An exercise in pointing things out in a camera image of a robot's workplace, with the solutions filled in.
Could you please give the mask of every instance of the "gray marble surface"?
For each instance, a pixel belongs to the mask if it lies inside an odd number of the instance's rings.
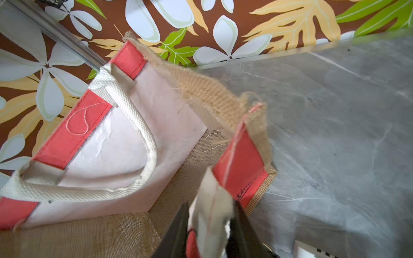
[[[281,258],[413,257],[413,37],[201,71],[268,103],[278,175],[250,216]]]

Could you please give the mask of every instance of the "bag handle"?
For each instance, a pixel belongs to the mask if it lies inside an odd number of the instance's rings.
[[[147,163],[138,178],[127,187],[63,187],[50,184],[33,184],[22,178],[22,173],[28,168],[26,164],[21,169],[13,172],[10,180],[1,189],[0,195],[21,201],[60,201],[60,202],[84,202],[105,201],[128,196],[139,190],[152,175],[157,164],[157,146],[148,125],[142,115],[136,109],[129,98],[129,91],[134,81],[128,77],[114,64],[106,64],[96,78],[92,81],[89,89],[102,89],[107,91],[110,101],[115,102],[132,123],[133,127],[140,133],[143,143],[148,152]]]

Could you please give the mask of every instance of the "red trim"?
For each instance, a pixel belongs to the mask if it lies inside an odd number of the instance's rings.
[[[254,106],[252,113],[259,105]],[[244,121],[239,125],[231,143],[213,168],[218,182],[245,208],[259,189],[268,173],[255,144],[245,128]]]
[[[130,42],[126,42],[110,62],[132,79],[135,79],[146,64],[142,54]],[[87,90],[32,160],[64,169],[111,108],[112,105]],[[0,230],[12,229],[25,221],[37,204],[2,197]]]
[[[130,41],[127,41],[109,63],[115,64],[129,77],[135,79],[145,66],[146,60],[143,58],[143,55],[136,50],[135,46],[130,43]]]

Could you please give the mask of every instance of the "tropical print fabric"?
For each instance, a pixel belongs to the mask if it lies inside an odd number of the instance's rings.
[[[132,30],[176,65],[228,62],[412,26],[413,0],[68,0],[38,2],[107,61]],[[39,29],[0,9],[0,170],[26,162],[96,76]]]
[[[107,60],[132,30],[186,67],[407,28],[412,10],[413,0],[69,0],[60,10],[45,7]]]
[[[90,68],[4,6],[0,41],[1,186],[30,160],[86,91]]]

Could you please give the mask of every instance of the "burlap fabric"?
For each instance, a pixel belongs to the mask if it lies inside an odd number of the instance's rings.
[[[128,32],[144,58],[157,69],[172,88],[202,119],[208,131],[189,154],[148,214],[123,214],[59,223],[32,229],[0,232],[0,252],[4,257],[147,257],[156,249],[180,205],[192,203],[206,168],[217,163],[226,145],[217,146],[209,137],[223,132],[230,139],[251,105],[248,96],[236,97],[216,79],[162,60]],[[246,207],[250,214],[274,180],[271,148],[266,131],[266,105],[250,114],[246,129],[269,173]]]

